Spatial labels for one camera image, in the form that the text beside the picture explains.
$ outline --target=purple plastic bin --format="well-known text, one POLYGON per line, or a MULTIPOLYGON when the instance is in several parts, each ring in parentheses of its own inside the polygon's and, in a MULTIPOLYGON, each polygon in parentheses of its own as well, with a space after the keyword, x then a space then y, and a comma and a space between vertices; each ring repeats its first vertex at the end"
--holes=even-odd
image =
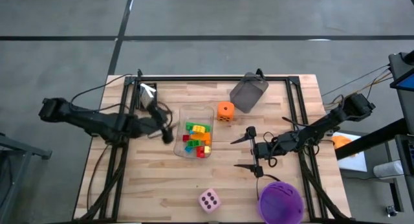
POLYGON ((292 185, 273 182, 263 189, 258 209, 267 224, 298 224, 303 219, 304 204, 292 185))

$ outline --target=gray floor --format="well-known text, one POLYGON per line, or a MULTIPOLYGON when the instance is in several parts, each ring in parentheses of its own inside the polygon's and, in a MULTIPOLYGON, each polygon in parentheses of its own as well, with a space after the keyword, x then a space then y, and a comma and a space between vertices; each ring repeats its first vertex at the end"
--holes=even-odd
MULTIPOLYGON (((0 0, 0 36, 117 35, 126 0, 0 0)), ((134 0, 127 35, 279 34, 399 35, 414 32, 410 0, 134 0)), ((115 42, 0 41, 0 131, 40 148, 13 223, 71 219, 91 139, 68 124, 37 116, 45 97, 71 98, 104 82, 115 42)), ((413 50, 413 41, 124 42, 115 74, 316 74, 321 93, 388 63, 391 53, 413 50)), ((367 84, 375 75, 323 97, 329 102, 367 84)), ((102 91, 77 104, 98 107, 102 91)), ((377 85, 373 115, 343 129, 370 132, 402 117, 397 94, 377 85)), ((388 185, 344 180, 353 217, 409 223, 413 211, 388 219, 388 185)))

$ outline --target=wooden table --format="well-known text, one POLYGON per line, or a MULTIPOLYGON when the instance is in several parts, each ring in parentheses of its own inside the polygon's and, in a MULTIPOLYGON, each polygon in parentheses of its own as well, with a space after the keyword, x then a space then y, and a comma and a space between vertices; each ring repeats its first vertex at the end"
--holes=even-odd
MULTIPOLYGON (((312 123, 325 114, 316 76, 310 74, 298 76, 309 122, 312 123)), ((108 81, 114 78, 116 76, 109 76, 108 81)), ((124 79, 119 79, 105 88, 102 107, 119 103, 123 82, 124 79)), ((174 120, 179 120, 179 109, 186 104, 210 106, 217 114, 217 103, 229 100, 229 93, 235 84, 235 82, 157 82, 158 99, 174 111, 174 120)), ((297 97, 294 96, 294 99, 298 107, 297 97)), ((105 112, 117 111, 115 107, 105 112)), ((298 108, 296 111, 297 116, 300 117, 298 108)), ((266 131, 278 135, 291 130, 292 126, 281 117, 290 118, 285 84, 269 82, 267 91, 249 114, 236 110, 235 119, 230 124, 214 122, 213 151, 207 159, 185 159, 176 156, 173 153, 174 142, 164 145, 160 139, 147 137, 131 139, 118 221, 262 221, 257 213, 256 178, 248 170, 233 166, 252 163, 250 144, 249 142, 236 145, 229 143, 240 138, 248 126, 256 127, 257 141, 263 140, 266 131), (198 196, 208 188, 213 188, 222 201, 221 207, 211 214, 206 214, 197 201, 198 196)), ((86 212, 87 187, 93 168, 104 148, 102 139, 96 138, 92 141, 75 218, 86 212)), ((95 175, 91 189, 91 203, 104 186, 109 151, 104 155, 95 175)), ((323 141, 316 158, 324 190, 336 206, 345 215, 350 216, 332 143, 323 141)), ((296 153, 278 157, 278 165, 275 168, 269 168, 266 161, 261 160, 260 163, 266 174, 275 175, 295 186, 305 200, 296 153)), ((259 191, 271 182, 273 180, 260 178, 259 191)), ((319 214, 316 193, 313 189, 312 195, 316 213, 319 214)), ((110 214, 111 199, 108 206, 107 213, 110 214)), ((306 211, 304 221, 308 218, 306 211)))

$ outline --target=clear plastic container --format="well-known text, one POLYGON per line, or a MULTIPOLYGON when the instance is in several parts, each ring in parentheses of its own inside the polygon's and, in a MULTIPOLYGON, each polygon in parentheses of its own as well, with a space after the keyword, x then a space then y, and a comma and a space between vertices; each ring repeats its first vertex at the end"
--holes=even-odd
POLYGON ((269 84, 258 74, 246 73, 230 92, 230 101, 244 113, 249 113, 269 84))
MULTIPOLYGON (((186 157, 190 159, 200 159, 197 157, 197 150, 193 148, 191 151, 186 151, 187 142, 183 141, 183 135, 189 135, 190 132, 186 128, 187 123, 200 124, 202 126, 210 127, 210 153, 205 153, 204 158, 210 156, 213 148, 213 122, 214 109, 209 106, 193 106, 186 105, 180 108, 180 122, 177 131, 177 140, 175 141, 174 153, 175 155, 186 157)), ((205 146, 205 141, 201 141, 201 146, 205 146)))

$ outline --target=green lego brick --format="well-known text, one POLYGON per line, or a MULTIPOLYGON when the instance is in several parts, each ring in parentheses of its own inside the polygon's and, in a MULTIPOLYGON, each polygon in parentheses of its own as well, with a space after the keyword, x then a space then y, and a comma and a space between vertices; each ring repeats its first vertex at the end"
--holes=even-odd
POLYGON ((189 140, 187 141, 187 147, 201 146, 201 140, 189 140))
POLYGON ((198 124, 198 123, 192 123, 192 122, 186 122, 186 130, 191 130, 193 129, 194 125, 198 125, 198 126, 203 126, 204 128, 206 128, 206 132, 210 132, 210 125, 208 124, 198 124))

